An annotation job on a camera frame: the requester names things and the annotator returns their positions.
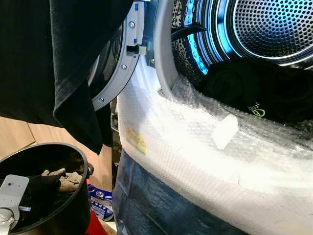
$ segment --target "red object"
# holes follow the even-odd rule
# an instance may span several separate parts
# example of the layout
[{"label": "red object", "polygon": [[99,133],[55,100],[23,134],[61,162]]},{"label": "red object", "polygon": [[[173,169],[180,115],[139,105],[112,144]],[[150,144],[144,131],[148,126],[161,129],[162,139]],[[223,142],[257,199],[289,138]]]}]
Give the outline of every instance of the red object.
[{"label": "red object", "polygon": [[97,216],[93,211],[91,211],[90,224],[86,231],[86,235],[108,235],[102,228]]}]

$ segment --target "black pot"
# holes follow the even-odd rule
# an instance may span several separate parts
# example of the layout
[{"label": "black pot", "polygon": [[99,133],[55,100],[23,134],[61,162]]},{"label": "black pot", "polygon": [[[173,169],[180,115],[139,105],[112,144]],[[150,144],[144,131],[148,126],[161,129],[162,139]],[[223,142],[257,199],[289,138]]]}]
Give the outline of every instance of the black pot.
[{"label": "black pot", "polygon": [[45,169],[81,174],[83,179],[73,195],[56,211],[30,226],[13,229],[15,235],[84,235],[90,222],[86,178],[89,175],[84,153],[65,143],[44,143],[25,148],[0,162],[0,178],[8,174],[40,175]]}]

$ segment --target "bubble wrap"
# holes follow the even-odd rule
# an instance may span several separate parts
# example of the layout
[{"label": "bubble wrap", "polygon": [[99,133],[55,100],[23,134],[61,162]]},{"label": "bubble wrap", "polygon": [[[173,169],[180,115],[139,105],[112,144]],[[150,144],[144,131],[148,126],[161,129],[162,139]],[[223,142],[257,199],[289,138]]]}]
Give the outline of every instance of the bubble wrap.
[{"label": "bubble wrap", "polygon": [[[186,199],[249,234],[312,235],[310,133],[226,107],[185,78],[173,93],[175,101],[128,83],[118,97],[125,151]],[[218,149],[213,134],[230,114],[238,131]]]}]

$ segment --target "screw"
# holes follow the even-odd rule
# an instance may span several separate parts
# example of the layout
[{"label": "screw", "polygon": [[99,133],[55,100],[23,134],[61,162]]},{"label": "screw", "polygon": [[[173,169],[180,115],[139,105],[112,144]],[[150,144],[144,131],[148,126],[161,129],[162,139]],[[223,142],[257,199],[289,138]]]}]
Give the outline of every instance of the screw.
[{"label": "screw", "polygon": [[129,22],[129,27],[130,27],[130,28],[135,28],[135,23],[134,23],[133,21],[130,21],[130,22]]}]

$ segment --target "dryer drum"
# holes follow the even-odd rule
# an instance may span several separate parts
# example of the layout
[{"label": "dryer drum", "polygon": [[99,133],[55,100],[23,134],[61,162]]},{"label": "dryer drum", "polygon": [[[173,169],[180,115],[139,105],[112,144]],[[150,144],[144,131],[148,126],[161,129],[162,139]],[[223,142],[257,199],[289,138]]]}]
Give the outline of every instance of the dryer drum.
[{"label": "dryer drum", "polygon": [[313,68],[310,0],[175,0],[172,28],[195,22],[208,31],[173,42],[179,72],[195,85],[212,63],[238,57]]}]

